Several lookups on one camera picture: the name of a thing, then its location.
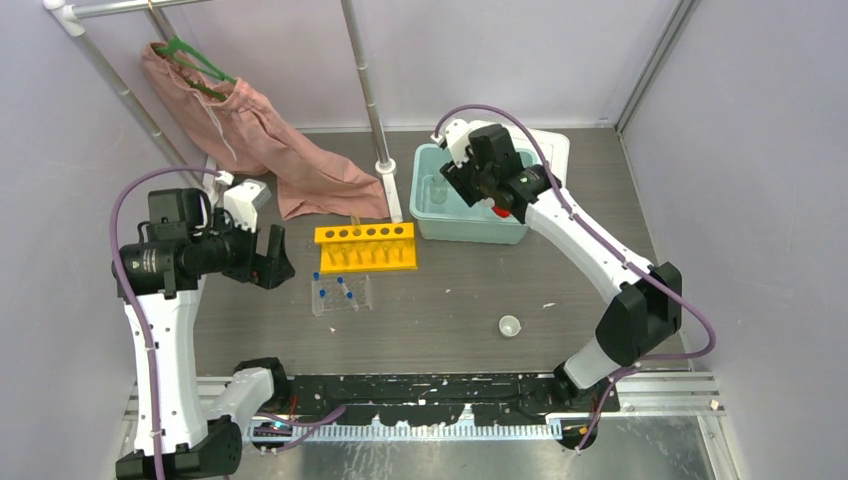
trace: clothes rack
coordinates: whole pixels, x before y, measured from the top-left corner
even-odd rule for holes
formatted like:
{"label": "clothes rack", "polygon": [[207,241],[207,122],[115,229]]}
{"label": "clothes rack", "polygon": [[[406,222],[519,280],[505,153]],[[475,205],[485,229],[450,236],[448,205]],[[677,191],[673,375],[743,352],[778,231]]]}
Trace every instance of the clothes rack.
{"label": "clothes rack", "polygon": [[[91,63],[103,75],[124,105],[141,124],[147,133],[153,138],[156,145],[165,154],[166,159],[172,165],[186,165],[185,158],[168,139],[156,121],[150,116],[135,94],[130,90],[123,79],[118,75],[94,41],[88,36],[82,20],[87,18],[118,15],[131,12],[146,12],[147,18],[153,25],[157,34],[163,41],[168,41],[177,35],[171,22],[165,14],[165,7],[188,5],[192,3],[208,2],[211,0],[125,0],[109,2],[96,5],[67,5],[65,0],[43,0],[44,7],[53,13],[53,16],[62,25],[68,35],[76,40],[88,54]],[[395,187],[394,174],[396,164],[389,156],[386,144],[386,136],[380,121],[380,113],[374,100],[371,81],[368,77],[368,64],[362,39],[359,35],[359,26],[352,0],[341,0],[345,24],[350,37],[351,49],[353,50],[356,69],[359,74],[359,82],[365,99],[365,108],[368,112],[368,121],[371,124],[371,133],[374,141],[374,149],[377,156],[376,169],[382,176],[384,190],[389,203],[389,210],[393,222],[403,221],[400,200]],[[200,181],[191,174],[184,176],[187,182],[194,187],[201,188]]]}

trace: pink cloth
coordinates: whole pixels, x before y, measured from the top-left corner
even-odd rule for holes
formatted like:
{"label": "pink cloth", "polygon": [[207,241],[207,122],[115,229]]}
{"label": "pink cloth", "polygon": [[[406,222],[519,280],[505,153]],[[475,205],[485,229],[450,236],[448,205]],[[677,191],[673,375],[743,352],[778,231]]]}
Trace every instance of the pink cloth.
{"label": "pink cloth", "polygon": [[[309,141],[246,81],[209,85],[200,72],[157,55],[153,48],[159,45],[149,44],[141,54],[145,76],[159,98],[189,138],[218,161],[218,168],[247,175],[275,173],[283,218],[307,213],[389,216],[379,180]],[[192,88],[186,79],[227,99]]]}

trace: teal plastic bin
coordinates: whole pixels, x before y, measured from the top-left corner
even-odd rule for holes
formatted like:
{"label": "teal plastic bin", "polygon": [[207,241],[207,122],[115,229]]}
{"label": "teal plastic bin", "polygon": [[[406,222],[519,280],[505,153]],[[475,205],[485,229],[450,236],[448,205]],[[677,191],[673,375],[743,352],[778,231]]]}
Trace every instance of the teal plastic bin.
{"label": "teal plastic bin", "polygon": [[[525,167],[539,163],[530,150],[516,149]],[[527,226],[515,218],[501,218],[491,208],[481,204],[469,208],[448,184],[448,197],[444,203],[430,201],[430,184],[433,175],[451,160],[450,154],[436,145],[425,144],[415,151],[412,173],[412,194],[409,212],[418,220],[418,231],[427,240],[454,242],[480,242],[515,245],[527,233]]]}

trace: red cap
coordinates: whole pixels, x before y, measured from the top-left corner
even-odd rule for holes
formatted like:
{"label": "red cap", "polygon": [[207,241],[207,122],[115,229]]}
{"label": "red cap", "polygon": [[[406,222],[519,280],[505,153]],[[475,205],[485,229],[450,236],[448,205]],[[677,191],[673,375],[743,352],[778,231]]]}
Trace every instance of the red cap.
{"label": "red cap", "polygon": [[495,212],[495,215],[501,218],[508,218],[510,215],[512,215],[511,213],[509,213],[509,210],[504,210],[500,207],[492,207],[492,211]]}

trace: yellow test tube rack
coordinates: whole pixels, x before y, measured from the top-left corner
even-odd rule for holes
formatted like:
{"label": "yellow test tube rack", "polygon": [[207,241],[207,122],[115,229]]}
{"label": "yellow test tube rack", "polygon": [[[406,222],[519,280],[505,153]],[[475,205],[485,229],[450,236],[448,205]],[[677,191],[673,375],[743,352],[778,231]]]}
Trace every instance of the yellow test tube rack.
{"label": "yellow test tube rack", "polygon": [[317,227],[321,273],[417,270],[413,223]]}

